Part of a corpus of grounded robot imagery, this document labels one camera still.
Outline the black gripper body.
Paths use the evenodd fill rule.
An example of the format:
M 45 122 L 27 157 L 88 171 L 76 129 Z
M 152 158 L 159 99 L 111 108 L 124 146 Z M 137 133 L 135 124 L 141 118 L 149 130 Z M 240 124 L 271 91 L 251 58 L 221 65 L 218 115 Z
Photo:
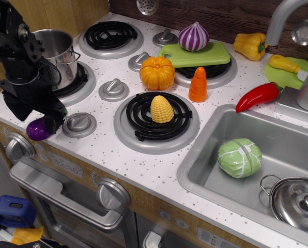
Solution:
M 36 110 L 47 117 L 63 121 L 65 106 L 53 93 L 53 86 L 60 83 L 55 81 L 52 70 L 58 69 L 46 59 L 39 61 L 38 73 L 30 81 L 11 79 L 1 80 L 0 87 L 11 101 L 11 104 L 22 103 L 28 110 L 23 114 L 15 107 L 10 109 L 20 120 L 25 120 L 31 111 Z

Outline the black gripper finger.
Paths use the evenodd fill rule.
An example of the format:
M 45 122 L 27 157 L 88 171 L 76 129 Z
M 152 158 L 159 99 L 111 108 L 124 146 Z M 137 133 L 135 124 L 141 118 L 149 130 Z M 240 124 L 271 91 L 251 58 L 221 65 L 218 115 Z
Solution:
M 63 125 L 66 114 L 45 114 L 44 125 L 50 134 L 56 134 L 58 128 Z

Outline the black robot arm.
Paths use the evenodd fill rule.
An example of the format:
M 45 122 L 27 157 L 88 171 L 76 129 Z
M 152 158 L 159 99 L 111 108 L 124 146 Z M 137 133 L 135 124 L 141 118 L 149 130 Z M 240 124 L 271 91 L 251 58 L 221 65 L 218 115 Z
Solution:
M 53 77 L 57 68 L 43 57 L 42 41 L 30 32 L 22 16 L 8 1 L 0 1 L 0 62 L 5 79 L 0 80 L 5 103 L 15 117 L 24 121 L 36 110 L 44 115 L 49 134 L 63 124 L 65 106 L 52 87 L 61 79 Z

